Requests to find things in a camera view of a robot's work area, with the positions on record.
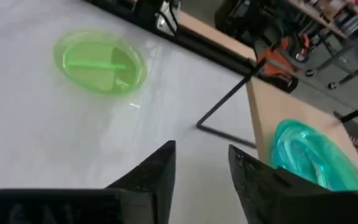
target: gray floor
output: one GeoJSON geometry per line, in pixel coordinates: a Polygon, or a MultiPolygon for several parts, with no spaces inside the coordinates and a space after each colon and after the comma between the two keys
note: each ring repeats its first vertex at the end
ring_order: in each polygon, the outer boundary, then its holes
{"type": "MultiPolygon", "coordinates": [[[[222,1],[223,0],[183,0],[182,10],[205,23],[214,26],[214,13],[221,5],[222,1]]],[[[340,44],[335,40],[331,40],[331,42],[335,48],[341,48],[340,44]]],[[[259,44],[257,44],[256,51],[260,52],[259,44]]],[[[329,52],[323,46],[320,46],[313,52],[307,63],[307,67],[314,68],[329,57],[329,52]]],[[[354,50],[353,52],[348,53],[344,57],[344,60],[344,63],[346,63],[349,68],[357,68],[357,51],[354,50]]],[[[329,82],[339,81],[345,76],[346,72],[343,72],[341,69],[332,65],[320,72],[317,76],[308,78],[307,84],[300,82],[292,95],[329,113],[332,113],[332,111],[337,111],[342,114],[349,113],[352,111],[352,108],[358,109],[358,77],[351,82],[340,86],[336,90],[328,90],[326,88],[326,85],[329,82]],[[339,103],[330,96],[335,96],[350,106],[339,103]]]]}

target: black plastic part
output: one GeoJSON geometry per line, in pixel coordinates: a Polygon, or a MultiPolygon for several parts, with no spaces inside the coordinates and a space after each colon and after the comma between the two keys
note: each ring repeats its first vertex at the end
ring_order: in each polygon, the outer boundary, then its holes
{"type": "Polygon", "coordinates": [[[198,33],[179,26],[174,43],[196,52],[215,63],[222,65],[242,76],[247,76],[254,68],[254,63],[228,49],[222,47],[198,33]]]}
{"type": "Polygon", "coordinates": [[[268,17],[260,13],[269,1],[251,1],[246,13],[233,22],[232,27],[226,28],[234,30],[234,37],[248,46],[254,46],[256,40],[264,34],[268,27],[268,17]]]}
{"type": "Polygon", "coordinates": [[[261,76],[260,79],[269,83],[287,93],[291,93],[298,86],[299,79],[297,77],[292,77],[290,83],[283,78],[280,78],[281,74],[274,74],[271,76],[261,76]]]}
{"type": "Polygon", "coordinates": [[[224,0],[214,14],[215,28],[227,35],[231,35],[233,32],[230,29],[226,28],[226,24],[229,20],[229,15],[235,14],[235,12],[239,9],[240,6],[240,1],[224,0]]]}
{"type": "Polygon", "coordinates": [[[154,198],[156,223],[168,223],[175,185],[176,143],[168,141],[155,153],[107,189],[148,192],[154,198]]]}
{"type": "Polygon", "coordinates": [[[0,224],[167,224],[175,157],[169,141],[106,189],[0,190],[0,224]]]}
{"type": "Polygon", "coordinates": [[[348,121],[353,120],[354,118],[358,117],[358,110],[354,110],[353,112],[348,113],[345,116],[340,115],[337,112],[334,112],[336,118],[338,118],[342,123],[346,123],[348,121]]]}
{"type": "Polygon", "coordinates": [[[229,146],[234,187],[250,224],[358,222],[358,191],[330,192],[229,146]]]}
{"type": "Polygon", "coordinates": [[[155,24],[156,13],[160,12],[164,0],[136,1],[134,13],[143,22],[155,24]]]}

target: wooden surface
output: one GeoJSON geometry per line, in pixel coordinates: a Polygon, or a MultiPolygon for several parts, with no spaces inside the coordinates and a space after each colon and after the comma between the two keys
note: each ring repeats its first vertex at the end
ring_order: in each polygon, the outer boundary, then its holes
{"type": "Polygon", "coordinates": [[[256,62],[257,57],[253,48],[246,46],[185,12],[180,11],[178,17],[178,22],[182,27],[186,27],[226,49],[256,62]]]}
{"type": "Polygon", "coordinates": [[[358,153],[338,119],[257,78],[247,83],[247,92],[259,160],[270,162],[277,125],[284,119],[297,119],[327,135],[358,167],[358,153]]]}
{"type": "Polygon", "coordinates": [[[343,33],[335,24],[332,22],[328,23],[323,18],[320,17],[320,14],[318,11],[313,9],[312,6],[309,6],[303,1],[299,0],[286,0],[289,4],[299,9],[299,11],[305,13],[306,15],[310,16],[312,19],[314,19],[316,22],[319,22],[321,25],[327,27],[328,29],[335,32],[337,35],[341,36],[342,38],[346,39],[347,35],[343,33]]]}

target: white tabletop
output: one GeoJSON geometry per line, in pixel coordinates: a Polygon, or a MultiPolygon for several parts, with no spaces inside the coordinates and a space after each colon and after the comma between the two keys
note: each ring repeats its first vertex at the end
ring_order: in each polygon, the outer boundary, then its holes
{"type": "MultiPolygon", "coordinates": [[[[103,188],[172,139],[170,223],[245,223],[230,142],[195,128],[240,79],[79,0],[0,0],[0,188],[103,188]],[[139,91],[95,94],[57,70],[54,43],[81,29],[111,32],[139,50],[148,69],[139,91]]],[[[206,124],[254,141],[245,87],[206,124]]]]}

